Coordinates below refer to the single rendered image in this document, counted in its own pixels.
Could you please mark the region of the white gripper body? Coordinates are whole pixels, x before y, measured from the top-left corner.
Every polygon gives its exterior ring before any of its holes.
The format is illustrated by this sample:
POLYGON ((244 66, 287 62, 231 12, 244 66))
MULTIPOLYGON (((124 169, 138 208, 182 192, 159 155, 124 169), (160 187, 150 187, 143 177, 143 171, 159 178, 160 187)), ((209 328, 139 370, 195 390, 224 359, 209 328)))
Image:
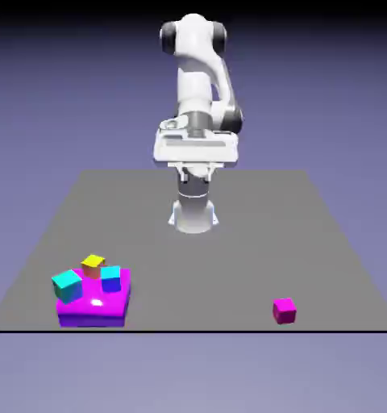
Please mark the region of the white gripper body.
POLYGON ((185 129, 159 129, 153 158, 166 163, 234 164, 239 159, 238 143, 238 136, 231 132, 205 130, 204 137, 193 138, 185 129))

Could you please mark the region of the small cyan blue cube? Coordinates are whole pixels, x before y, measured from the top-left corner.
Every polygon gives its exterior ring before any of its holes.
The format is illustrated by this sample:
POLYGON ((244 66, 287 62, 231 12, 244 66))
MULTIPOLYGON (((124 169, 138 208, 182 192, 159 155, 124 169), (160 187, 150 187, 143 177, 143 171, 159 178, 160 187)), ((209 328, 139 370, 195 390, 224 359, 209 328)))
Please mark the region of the small cyan blue cube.
POLYGON ((121 290, 120 266, 103 266, 100 269, 102 290, 105 293, 115 293, 121 290))

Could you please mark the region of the small yellow cube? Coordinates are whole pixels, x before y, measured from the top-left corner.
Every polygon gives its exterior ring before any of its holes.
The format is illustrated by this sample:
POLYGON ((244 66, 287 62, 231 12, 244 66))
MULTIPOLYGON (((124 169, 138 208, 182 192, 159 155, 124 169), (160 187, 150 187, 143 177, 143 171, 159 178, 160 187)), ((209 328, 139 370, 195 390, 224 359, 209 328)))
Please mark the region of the small yellow cube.
POLYGON ((99 255, 90 254, 81 262, 81 269, 87 278, 99 279, 101 267, 106 264, 106 259, 99 255))

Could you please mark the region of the small magenta cube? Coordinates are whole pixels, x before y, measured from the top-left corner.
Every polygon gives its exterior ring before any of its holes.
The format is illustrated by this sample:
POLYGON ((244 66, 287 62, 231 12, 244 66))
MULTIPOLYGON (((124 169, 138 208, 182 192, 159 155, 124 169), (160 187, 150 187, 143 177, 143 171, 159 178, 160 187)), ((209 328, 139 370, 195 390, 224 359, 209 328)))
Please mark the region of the small magenta cube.
POLYGON ((277 324, 295 322, 297 307, 291 298, 279 298, 273 301, 273 317, 277 324))

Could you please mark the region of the large magenta box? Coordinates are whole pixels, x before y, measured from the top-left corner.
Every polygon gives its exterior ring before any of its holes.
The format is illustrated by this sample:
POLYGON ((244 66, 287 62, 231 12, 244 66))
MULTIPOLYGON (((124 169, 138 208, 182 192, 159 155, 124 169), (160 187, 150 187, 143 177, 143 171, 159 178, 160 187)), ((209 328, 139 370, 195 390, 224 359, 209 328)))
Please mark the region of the large magenta box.
POLYGON ((131 294, 131 270, 120 268, 121 290, 105 292, 101 279, 85 277, 83 270, 73 272, 82 279, 82 296, 68 304, 56 300, 61 327, 124 327, 131 294))

